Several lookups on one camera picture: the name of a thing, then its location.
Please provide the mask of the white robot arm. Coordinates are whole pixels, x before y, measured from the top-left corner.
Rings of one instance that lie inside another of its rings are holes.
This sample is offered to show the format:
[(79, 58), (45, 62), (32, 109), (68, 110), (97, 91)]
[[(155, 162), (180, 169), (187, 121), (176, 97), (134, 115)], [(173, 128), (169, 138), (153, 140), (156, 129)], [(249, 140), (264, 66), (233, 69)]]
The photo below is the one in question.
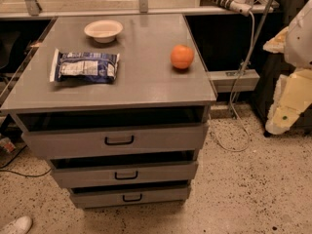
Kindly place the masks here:
[(281, 135), (312, 104), (312, 0), (263, 49), (283, 54), (294, 67), (290, 76), (279, 77), (265, 124), (268, 133)]

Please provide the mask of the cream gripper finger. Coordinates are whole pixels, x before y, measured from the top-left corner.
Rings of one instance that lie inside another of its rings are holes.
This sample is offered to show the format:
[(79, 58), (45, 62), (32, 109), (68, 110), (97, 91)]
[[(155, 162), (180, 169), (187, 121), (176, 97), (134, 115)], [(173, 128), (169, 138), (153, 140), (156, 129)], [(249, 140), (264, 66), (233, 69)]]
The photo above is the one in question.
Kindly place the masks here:
[(265, 130), (272, 135), (287, 132), (297, 120), (297, 114), (291, 108), (278, 107), (270, 110), (265, 124)]
[(286, 36), (288, 31), (288, 27), (283, 28), (276, 36), (271, 38), (263, 45), (263, 50), (273, 54), (282, 54), (285, 49)]

